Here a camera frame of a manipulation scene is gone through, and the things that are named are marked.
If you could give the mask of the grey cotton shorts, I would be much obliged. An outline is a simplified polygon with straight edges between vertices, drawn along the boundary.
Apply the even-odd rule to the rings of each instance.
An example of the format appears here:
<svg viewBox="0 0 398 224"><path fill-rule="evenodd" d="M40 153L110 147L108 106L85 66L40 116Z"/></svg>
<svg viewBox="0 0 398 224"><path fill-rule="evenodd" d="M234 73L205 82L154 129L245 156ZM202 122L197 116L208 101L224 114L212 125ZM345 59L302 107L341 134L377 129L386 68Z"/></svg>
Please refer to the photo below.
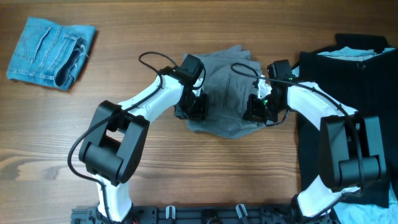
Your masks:
<svg viewBox="0 0 398 224"><path fill-rule="evenodd" d="M201 92L208 95L208 114L202 121L187 120L187 128L193 132L210 133L228 139L241 138L265 128L264 123L243 119L249 95L258 93L256 79L231 70L233 63L243 63L262 75L261 63L251 59L251 51L235 45L195 56L206 68Z"/></svg>

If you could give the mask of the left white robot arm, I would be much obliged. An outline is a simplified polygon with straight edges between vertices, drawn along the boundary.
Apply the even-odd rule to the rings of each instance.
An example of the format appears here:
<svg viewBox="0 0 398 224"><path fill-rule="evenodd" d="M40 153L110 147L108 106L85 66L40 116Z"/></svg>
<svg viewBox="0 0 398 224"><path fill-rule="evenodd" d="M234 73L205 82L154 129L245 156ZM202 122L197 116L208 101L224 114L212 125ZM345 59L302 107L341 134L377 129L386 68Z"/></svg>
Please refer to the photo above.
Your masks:
<svg viewBox="0 0 398 224"><path fill-rule="evenodd" d="M181 65L156 72L155 81L134 98L97 107L88 130L73 144L86 166L87 180L96 182L99 203L74 209L72 223L139 223L129 196L129 179L144 149L149 125L165 110L174 108L179 119L203 120L208 98L201 92L206 69L187 55Z"/></svg>

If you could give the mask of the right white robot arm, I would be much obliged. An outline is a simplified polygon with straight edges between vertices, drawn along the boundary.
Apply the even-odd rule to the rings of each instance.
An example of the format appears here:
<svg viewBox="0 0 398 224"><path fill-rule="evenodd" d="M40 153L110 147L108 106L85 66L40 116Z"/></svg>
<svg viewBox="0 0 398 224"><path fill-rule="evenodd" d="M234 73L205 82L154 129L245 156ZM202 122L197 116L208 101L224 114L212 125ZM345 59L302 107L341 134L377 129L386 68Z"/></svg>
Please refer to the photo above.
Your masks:
<svg viewBox="0 0 398 224"><path fill-rule="evenodd" d="M315 82L301 82L288 60L257 73L259 92L249 95L245 120L277 126L281 111L297 111L320 132L318 175L292 199L290 218L297 223L316 222L347 197L360 197L365 186L384 178L386 162L377 116L364 116L321 90Z"/></svg>

